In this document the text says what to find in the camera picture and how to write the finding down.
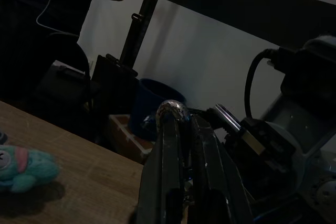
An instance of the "blue container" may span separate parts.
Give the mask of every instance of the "blue container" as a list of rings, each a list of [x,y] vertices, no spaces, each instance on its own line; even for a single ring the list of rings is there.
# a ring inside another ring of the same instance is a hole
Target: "blue container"
[[[144,129],[141,124],[148,115],[155,115],[160,104],[165,100],[186,102],[183,95],[163,83],[151,79],[139,81],[138,93],[128,124],[134,135],[145,140],[156,141],[155,124],[150,129]]]

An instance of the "teal plush toy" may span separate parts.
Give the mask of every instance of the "teal plush toy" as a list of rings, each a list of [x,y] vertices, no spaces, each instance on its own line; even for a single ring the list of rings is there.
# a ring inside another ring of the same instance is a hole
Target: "teal plush toy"
[[[0,191],[24,193],[51,182],[58,173],[59,168],[48,153],[0,145]]]

